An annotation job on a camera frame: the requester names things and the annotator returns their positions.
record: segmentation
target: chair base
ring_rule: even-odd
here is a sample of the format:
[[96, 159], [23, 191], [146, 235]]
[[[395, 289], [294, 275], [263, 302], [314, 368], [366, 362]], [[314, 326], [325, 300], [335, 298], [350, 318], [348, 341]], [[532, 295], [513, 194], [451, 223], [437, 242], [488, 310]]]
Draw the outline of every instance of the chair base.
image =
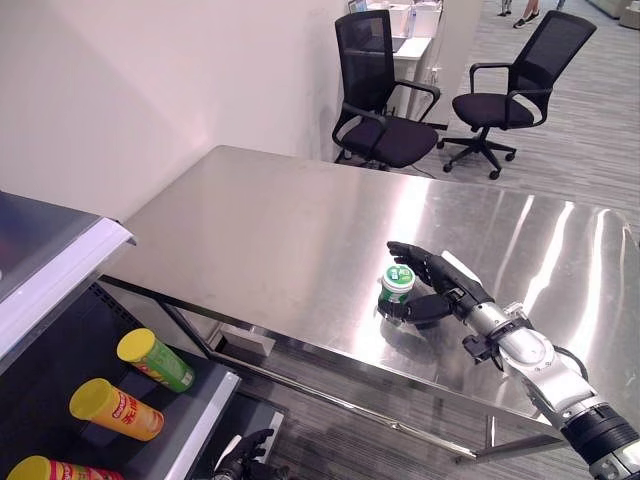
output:
[[[377, 160], [364, 160], [364, 161], [357, 162], [356, 158], [354, 158], [353, 153], [343, 148], [340, 150], [340, 153], [338, 154], [336, 159], [333, 161], [333, 163], [348, 165], [351, 167], [367, 168], [369, 170], [380, 170], [382, 172], [388, 172], [391, 170], [391, 167], [389, 167], [389, 165], [379, 162]], [[352, 160], [352, 162], [343, 163], [343, 160], [347, 160], [347, 161]]]
[[453, 168], [453, 164], [458, 160], [461, 160], [472, 153], [482, 153], [486, 157], [486, 159], [491, 162], [491, 165], [495, 167], [495, 170], [493, 170], [489, 174], [489, 178], [491, 180], [496, 180], [500, 176], [502, 167], [500, 166], [500, 162], [498, 162], [498, 159], [493, 154], [492, 150], [508, 152], [505, 156], [505, 160], [507, 162], [510, 162], [516, 156], [516, 149], [513, 147], [509, 147], [508, 145], [502, 145], [501, 143], [487, 140], [489, 129], [490, 127], [484, 127], [482, 131], [473, 138], [441, 138], [440, 141], [438, 141], [438, 143], [436, 144], [436, 147], [438, 149], [443, 148], [445, 143], [453, 143], [455, 145], [463, 145], [467, 147], [456, 154], [451, 160], [449, 160], [449, 162], [442, 167], [442, 170], [448, 173]]

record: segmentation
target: power outlet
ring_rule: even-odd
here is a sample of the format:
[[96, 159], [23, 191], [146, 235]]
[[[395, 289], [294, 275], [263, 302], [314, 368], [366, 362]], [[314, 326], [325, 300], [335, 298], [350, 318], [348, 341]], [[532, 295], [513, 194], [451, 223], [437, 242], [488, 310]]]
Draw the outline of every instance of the power outlet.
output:
[[442, 68], [438, 65], [429, 69], [428, 82], [430, 85], [438, 85], [438, 81], [440, 80], [440, 70], [442, 70]]

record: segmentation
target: chair armrest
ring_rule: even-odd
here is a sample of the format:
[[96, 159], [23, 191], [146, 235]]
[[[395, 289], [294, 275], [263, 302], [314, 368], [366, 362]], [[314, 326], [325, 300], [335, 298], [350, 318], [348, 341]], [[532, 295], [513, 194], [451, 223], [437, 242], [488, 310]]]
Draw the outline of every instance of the chair armrest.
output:
[[[505, 129], [509, 128], [509, 123], [511, 121], [511, 109], [509, 108], [509, 106], [513, 101], [513, 97], [515, 97], [516, 95], [551, 95], [552, 91], [553, 91], [552, 88], [540, 88], [540, 89], [534, 89], [534, 90], [511, 90], [507, 94], [504, 101], [504, 120], [505, 120], [504, 128]], [[531, 125], [532, 127], [537, 127], [541, 123], [544, 123], [544, 121], [547, 119], [546, 109], [540, 113], [542, 113], [542, 119], [540, 119], [539, 122], [536, 122], [533, 125]]]
[[418, 119], [419, 122], [424, 120], [424, 117], [427, 116], [427, 113], [429, 113], [429, 111], [433, 108], [436, 102], [440, 99], [440, 89], [433, 85], [425, 85], [424, 83], [412, 82], [410, 80], [396, 80], [396, 86], [397, 85], [402, 85], [403, 87], [409, 87], [414, 90], [420, 90], [422, 92], [429, 92], [431, 94], [431, 97], [432, 97], [431, 103], [429, 104], [427, 109], [424, 111], [422, 116]]
[[375, 141], [371, 144], [366, 154], [364, 155], [364, 159], [369, 160], [371, 153], [373, 152], [373, 149], [376, 147], [376, 145], [382, 138], [382, 135], [384, 135], [384, 132], [387, 130], [388, 122], [387, 122], [387, 119], [382, 115], [378, 115], [377, 113], [369, 112], [367, 110], [354, 107], [353, 105], [350, 105], [347, 102], [342, 102], [342, 112], [340, 113], [340, 118], [338, 119], [338, 122], [336, 123], [336, 126], [333, 129], [333, 133], [331, 134], [333, 141], [342, 148], [344, 148], [344, 144], [342, 143], [342, 140], [338, 138], [338, 134], [342, 129], [342, 127], [348, 121], [352, 120], [355, 117], [368, 118], [370, 120], [377, 122], [380, 125], [380, 132], [378, 133]]
[[342, 110], [352, 113], [353, 115], [357, 115], [360, 117], [365, 117], [370, 120], [375, 120], [382, 127], [382, 132], [387, 129], [387, 119], [382, 115], [378, 115], [377, 113], [368, 112], [367, 110], [362, 110], [361, 108], [354, 107], [353, 105], [348, 104], [347, 102], [342, 102]]
[[469, 84], [471, 85], [471, 93], [474, 93], [474, 75], [476, 70], [481, 68], [511, 68], [511, 63], [474, 63], [469, 68]]

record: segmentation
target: orange chip can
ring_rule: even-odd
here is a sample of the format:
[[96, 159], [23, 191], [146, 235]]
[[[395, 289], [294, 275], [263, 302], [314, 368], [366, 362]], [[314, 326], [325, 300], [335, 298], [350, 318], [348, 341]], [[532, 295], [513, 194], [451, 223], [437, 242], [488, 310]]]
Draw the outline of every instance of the orange chip can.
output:
[[124, 480], [124, 477], [101, 468], [81, 467], [34, 455], [13, 467], [7, 480]]
[[164, 425], [162, 413], [111, 385], [104, 378], [82, 384], [69, 402], [71, 415], [136, 440], [154, 438]]

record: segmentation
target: green chip can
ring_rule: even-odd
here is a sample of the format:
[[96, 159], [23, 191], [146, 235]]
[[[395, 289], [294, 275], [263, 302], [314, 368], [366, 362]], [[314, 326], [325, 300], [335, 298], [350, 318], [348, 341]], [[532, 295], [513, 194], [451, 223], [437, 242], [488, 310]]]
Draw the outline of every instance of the green chip can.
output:
[[118, 357], [174, 392], [181, 393], [195, 379], [193, 369], [148, 328], [127, 333], [117, 348]]
[[407, 265], [392, 265], [382, 275], [380, 299], [402, 303], [413, 288], [416, 276]]

